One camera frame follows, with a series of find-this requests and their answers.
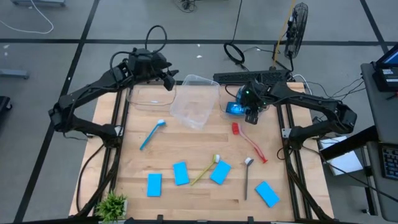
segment blue sponge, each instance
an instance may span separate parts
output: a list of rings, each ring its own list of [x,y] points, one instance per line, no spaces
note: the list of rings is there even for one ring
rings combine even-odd
[[[162,174],[148,174],[148,197],[160,197],[162,191]]]
[[[231,170],[231,166],[224,161],[220,161],[211,174],[210,179],[214,180],[217,184],[223,184],[229,170]]]
[[[278,195],[269,187],[267,182],[263,182],[256,187],[256,192],[266,202],[268,207],[272,208],[276,203],[279,202]]]
[[[178,162],[173,165],[175,185],[182,185],[189,183],[187,166],[185,162]]]

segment computer screen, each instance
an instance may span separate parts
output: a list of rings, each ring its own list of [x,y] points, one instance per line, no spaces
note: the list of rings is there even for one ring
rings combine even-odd
[[[390,57],[386,58],[383,63],[398,64],[398,50],[396,50]]]

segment electric fan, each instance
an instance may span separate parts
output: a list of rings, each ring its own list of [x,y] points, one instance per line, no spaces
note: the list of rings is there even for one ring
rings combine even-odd
[[[285,57],[295,58],[299,53],[307,25],[307,17],[308,6],[304,3],[297,4],[287,22]]]

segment yellow toothbrush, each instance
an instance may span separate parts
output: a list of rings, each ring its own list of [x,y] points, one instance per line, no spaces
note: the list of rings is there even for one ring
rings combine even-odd
[[[220,161],[220,155],[218,155],[218,154],[214,155],[214,156],[213,156],[213,161],[211,162],[211,164],[210,164],[208,167],[206,167],[206,169],[204,169],[204,170],[199,174],[199,176],[196,177],[196,179],[195,179],[194,181],[191,182],[190,185],[191,185],[191,186],[194,185],[194,184],[200,179],[200,177],[202,177],[203,174],[205,174],[205,172],[207,172],[207,171],[212,167],[212,165],[213,165],[214,163],[218,163],[219,161]]]

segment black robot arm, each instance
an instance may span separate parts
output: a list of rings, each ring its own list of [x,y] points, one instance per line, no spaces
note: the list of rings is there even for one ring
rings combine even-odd
[[[286,83],[278,82],[268,85],[250,81],[242,89],[240,99],[242,106],[246,107],[246,122],[257,124],[258,109],[267,105],[293,104],[322,112],[326,121],[307,127],[295,126],[282,130],[284,139],[290,147],[300,149],[303,142],[314,136],[324,135],[329,132],[339,134],[351,133],[356,122],[356,113],[340,100],[325,99],[291,90]]]
[[[105,93],[131,88],[141,82],[161,79],[168,91],[173,88],[175,83],[173,76],[178,70],[163,72],[163,69],[169,68],[172,64],[167,62],[161,53],[153,54],[146,49],[134,49],[126,53],[129,54],[128,59],[124,59],[119,65],[105,72],[99,80],[59,98],[49,110],[56,131],[67,133],[75,130],[92,134],[99,136],[106,147],[116,147],[120,143],[119,126],[99,125],[77,118],[73,114],[74,110]]]

